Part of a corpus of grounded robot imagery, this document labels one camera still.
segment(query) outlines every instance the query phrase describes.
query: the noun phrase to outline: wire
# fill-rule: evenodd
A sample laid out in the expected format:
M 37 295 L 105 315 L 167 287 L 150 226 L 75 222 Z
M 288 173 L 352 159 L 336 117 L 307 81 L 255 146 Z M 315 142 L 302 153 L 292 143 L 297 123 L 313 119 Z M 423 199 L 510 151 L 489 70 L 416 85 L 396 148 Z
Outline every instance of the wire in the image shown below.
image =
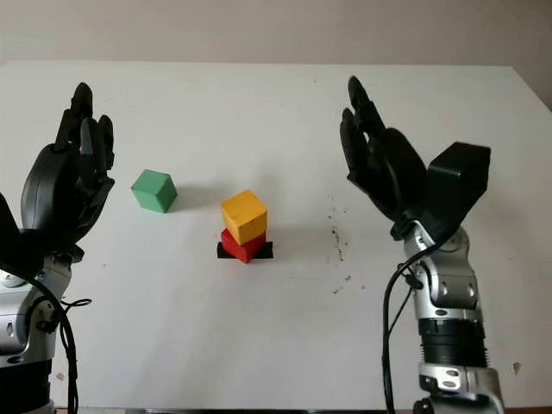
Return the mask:
M 400 317 L 400 314 L 403 313 L 403 309 L 405 308 L 406 304 L 408 303 L 408 299 L 411 298 L 412 293 L 414 292 L 414 288 L 410 287 L 408 289 L 408 293 L 406 293 L 405 300 L 403 300 L 403 303 L 400 305 L 400 308 L 398 308 L 397 315 L 395 315 L 395 318 L 393 319 L 393 322 L 391 323 L 391 328 L 389 328 L 389 335 L 393 332 L 393 328 L 395 327 L 395 323 L 397 323 L 398 318 Z
M 63 348 L 66 351 L 68 372 L 67 372 L 67 413 L 78 413 L 78 390 L 77 390 L 77 348 L 75 338 L 72 334 L 71 324 L 67 318 L 66 310 L 61 306 L 61 302 L 53 295 L 50 290 L 39 282 L 35 277 L 23 278 L 30 285 L 39 290 L 42 295 L 52 304 L 58 318 L 60 319 L 60 335 L 62 335 Z
M 404 304 L 406 304 L 407 301 L 406 299 L 403 302 L 403 305 L 401 305 L 401 308 L 398 311 L 398 315 L 395 317 L 395 321 L 393 321 L 392 327 L 389 328 L 389 301 L 391 298 L 391 292 L 393 287 L 395 286 L 395 283 L 397 283 L 398 278 L 403 275 L 405 270 L 410 269 L 410 266 L 413 263 L 422 259 L 424 256 L 435 252 L 445 241 L 436 243 L 433 246 L 430 246 L 422 250 L 421 252 L 412 255 L 412 257 L 410 257 L 405 263 L 398 266 L 395 273 L 389 279 L 389 282 L 387 282 L 386 292 L 383 297 L 383 347 L 381 351 L 381 365 L 383 370 L 383 389 L 386 398 L 386 408 L 389 414 L 395 414 L 395 403 L 393 399 L 393 387 L 391 378 L 391 361 L 389 358 L 389 337 L 391 335 L 392 327 L 396 323 L 396 320 L 398 320 L 398 316 L 404 309 Z
M 61 302 L 61 304 L 63 304 L 66 307 L 65 313 L 67 315 L 71 308 L 78 308 L 78 307 L 81 307 L 81 306 L 87 306 L 87 305 L 92 303 L 92 299 L 88 299 L 88 298 L 78 299 L 78 300 L 75 300 L 74 302 L 66 302 L 65 300 L 61 299 L 60 302 Z M 67 346 L 67 340 L 66 340 L 66 335 L 65 335 L 65 332 L 64 332 L 63 329 L 60 329 L 60 338 L 61 338 L 61 343 L 63 343 L 63 346 L 65 348 Z

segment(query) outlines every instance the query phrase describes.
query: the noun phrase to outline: black base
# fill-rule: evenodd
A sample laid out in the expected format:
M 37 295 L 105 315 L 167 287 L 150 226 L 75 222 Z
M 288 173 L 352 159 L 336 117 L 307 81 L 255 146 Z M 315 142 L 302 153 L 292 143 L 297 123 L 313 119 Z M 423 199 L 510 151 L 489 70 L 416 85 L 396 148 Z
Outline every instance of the black base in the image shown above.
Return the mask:
M 218 242 L 216 245 L 216 257 L 219 259 L 235 259 L 235 257 L 228 253 L 223 248 L 223 244 L 221 242 Z M 271 241 L 268 241 L 265 243 L 265 245 L 260 248 L 260 250 L 256 253 L 255 256 L 253 256 L 254 259 L 273 259 L 273 243 Z
M 0 412 L 21 414 L 48 404 L 51 371 L 52 360 L 0 368 Z

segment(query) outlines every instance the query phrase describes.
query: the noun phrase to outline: white table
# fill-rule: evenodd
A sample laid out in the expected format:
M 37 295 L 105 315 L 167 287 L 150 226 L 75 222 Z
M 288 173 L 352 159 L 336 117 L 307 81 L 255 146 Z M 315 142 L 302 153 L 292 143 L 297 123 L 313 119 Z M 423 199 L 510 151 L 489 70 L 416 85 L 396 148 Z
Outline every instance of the white table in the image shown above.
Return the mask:
M 384 406 L 381 299 L 404 256 L 345 179 L 351 74 L 426 162 L 456 140 L 492 147 L 489 191 L 465 221 L 486 344 L 508 406 L 552 404 L 552 114 L 512 69 L 9 62 L 0 189 L 15 212 L 78 82 L 115 124 L 116 186 L 67 292 L 94 299 L 71 312 L 82 406 Z M 172 175 L 169 214 L 133 199 L 144 168 Z M 247 188 L 269 207 L 275 254 L 249 266 L 215 254 L 219 203 Z M 392 338 L 398 407 L 423 395 L 418 342 L 409 306 Z M 52 378 L 64 404 L 66 382 Z

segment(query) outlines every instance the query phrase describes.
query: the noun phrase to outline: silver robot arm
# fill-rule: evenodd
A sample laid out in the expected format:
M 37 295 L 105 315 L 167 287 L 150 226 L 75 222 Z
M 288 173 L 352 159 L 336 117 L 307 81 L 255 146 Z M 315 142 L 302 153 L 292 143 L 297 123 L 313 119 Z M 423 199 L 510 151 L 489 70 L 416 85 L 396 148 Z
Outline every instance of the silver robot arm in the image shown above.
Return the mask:
M 92 92 L 80 84 L 22 192 L 22 229 L 0 194 L 0 411 L 53 412 L 48 376 L 58 329 L 66 351 L 67 409 L 78 411 L 77 351 L 61 298 L 77 246 L 92 228 L 115 181 L 113 125 L 92 117 Z
M 492 411 L 504 414 L 498 375 L 487 367 L 485 333 L 469 240 L 461 223 L 485 193 L 491 149 L 455 142 L 426 168 L 406 137 L 387 128 L 361 82 L 348 83 L 352 110 L 340 135 L 348 180 L 393 221 L 391 236 L 405 242 L 408 261 L 384 294 L 382 367 L 386 408 L 395 413 L 390 372 L 389 298 L 405 269 L 414 289 L 423 363 L 419 385 L 430 393 L 415 414 Z
M 71 281 L 71 262 L 49 255 L 36 275 L 58 300 Z M 0 389 L 3 412 L 52 414 L 48 376 L 57 318 L 36 287 L 0 272 Z
M 406 256 L 433 244 L 417 224 L 405 239 Z M 414 291 L 424 359 L 419 384 L 430 393 L 416 402 L 415 414 L 505 413 L 498 373 L 487 366 L 480 295 L 468 250 L 467 233 L 459 228 L 413 265 L 422 286 Z

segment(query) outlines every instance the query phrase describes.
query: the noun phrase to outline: white wall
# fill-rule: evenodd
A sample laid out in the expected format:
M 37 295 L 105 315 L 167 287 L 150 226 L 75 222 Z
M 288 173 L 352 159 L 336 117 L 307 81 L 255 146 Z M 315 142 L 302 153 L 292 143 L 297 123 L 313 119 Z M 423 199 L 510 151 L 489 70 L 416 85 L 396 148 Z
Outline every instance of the white wall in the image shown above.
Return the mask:
M 0 0 L 0 7 L 4 60 L 506 65 L 552 108 L 547 0 Z

